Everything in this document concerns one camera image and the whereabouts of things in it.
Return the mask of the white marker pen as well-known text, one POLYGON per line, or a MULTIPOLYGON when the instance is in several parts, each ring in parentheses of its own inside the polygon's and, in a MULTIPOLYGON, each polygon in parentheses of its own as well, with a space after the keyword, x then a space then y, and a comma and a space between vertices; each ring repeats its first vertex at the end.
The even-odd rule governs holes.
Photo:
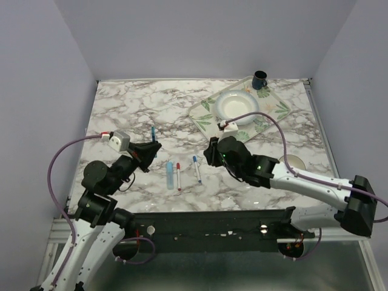
POLYGON ((195 155, 193 156, 193 163, 194 163, 194 167, 195 167, 197 180, 200 184, 202 184, 201 174, 199 172, 198 160, 197 160, 197 157, 195 155))

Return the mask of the blue gel pen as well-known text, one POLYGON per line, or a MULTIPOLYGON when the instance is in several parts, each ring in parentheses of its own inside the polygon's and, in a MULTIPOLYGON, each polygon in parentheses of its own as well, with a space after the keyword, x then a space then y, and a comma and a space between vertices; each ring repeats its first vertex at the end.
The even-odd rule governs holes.
POLYGON ((152 137, 152 142, 156 142, 156 135, 155 135, 155 127, 151 127, 151 137, 152 137))

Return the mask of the white red marker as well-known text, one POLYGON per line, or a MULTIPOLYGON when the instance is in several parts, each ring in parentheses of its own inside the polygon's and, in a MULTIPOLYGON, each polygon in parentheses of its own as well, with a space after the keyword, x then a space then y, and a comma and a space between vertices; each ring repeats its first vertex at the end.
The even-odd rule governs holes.
POLYGON ((176 163, 176 174, 177 174, 178 191, 181 191, 181 167, 179 162, 176 163))

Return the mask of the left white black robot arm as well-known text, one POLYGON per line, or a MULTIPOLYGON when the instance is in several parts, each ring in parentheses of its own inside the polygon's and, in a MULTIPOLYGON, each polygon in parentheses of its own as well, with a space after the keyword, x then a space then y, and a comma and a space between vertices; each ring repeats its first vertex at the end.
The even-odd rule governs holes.
POLYGON ((105 259, 120 241, 149 243, 151 261, 156 255, 155 243, 139 236, 135 215, 116 207, 111 195, 136 169, 149 171, 162 145, 157 141, 146 143, 115 143, 122 154, 111 166, 92 161, 84 169, 82 186, 85 188, 73 220, 69 222, 70 235, 54 268, 35 290, 85 290, 105 259))

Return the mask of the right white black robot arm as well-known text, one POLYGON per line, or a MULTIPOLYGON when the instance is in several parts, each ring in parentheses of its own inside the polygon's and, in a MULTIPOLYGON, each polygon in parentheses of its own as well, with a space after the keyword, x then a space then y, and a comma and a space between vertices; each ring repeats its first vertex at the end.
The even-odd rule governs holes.
POLYGON ((265 155, 253 155, 230 136, 211 138, 204 151, 207 163, 225 167, 235 179, 254 187, 298 193, 322 202, 319 207, 294 209, 279 222, 280 233, 288 238, 300 230, 341 227, 345 231, 370 237, 377 199, 367 178, 335 179, 303 170, 288 169, 284 162, 265 155))

